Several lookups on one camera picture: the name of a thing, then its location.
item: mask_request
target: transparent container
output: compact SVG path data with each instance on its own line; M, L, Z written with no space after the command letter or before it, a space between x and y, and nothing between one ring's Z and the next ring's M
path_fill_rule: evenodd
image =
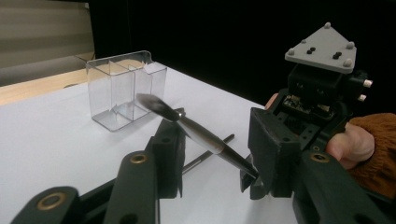
M163 98L167 67L148 51L88 61L86 68L91 117L111 132L147 115L138 93Z

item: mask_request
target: brush bristles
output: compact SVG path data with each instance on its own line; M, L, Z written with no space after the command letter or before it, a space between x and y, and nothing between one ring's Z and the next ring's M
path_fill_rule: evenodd
M138 93L136 99L146 109L151 110L165 119L171 121L177 121L179 119L179 114L155 95Z

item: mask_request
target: brown knit sleeve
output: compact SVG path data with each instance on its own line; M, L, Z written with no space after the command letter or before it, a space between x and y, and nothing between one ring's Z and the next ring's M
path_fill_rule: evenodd
M364 188L391 199L396 197L396 115L373 114L354 118L351 124L365 129L375 139L375 152L349 173Z

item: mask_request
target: gray mounting plate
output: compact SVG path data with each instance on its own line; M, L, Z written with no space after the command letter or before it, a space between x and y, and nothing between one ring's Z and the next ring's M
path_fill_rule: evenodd
M300 44L289 49L285 60L349 74L355 66L356 50L353 42L346 40L327 22Z

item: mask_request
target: makeup brush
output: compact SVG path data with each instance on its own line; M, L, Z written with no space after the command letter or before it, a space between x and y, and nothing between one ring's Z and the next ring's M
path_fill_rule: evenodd
M259 176L251 163L246 161L212 132L192 119L187 118L185 113L177 112L155 95L138 93L136 99L146 109L151 110L164 119L175 122L197 144L211 151L213 154L220 156L238 169L245 171L252 177L257 178Z

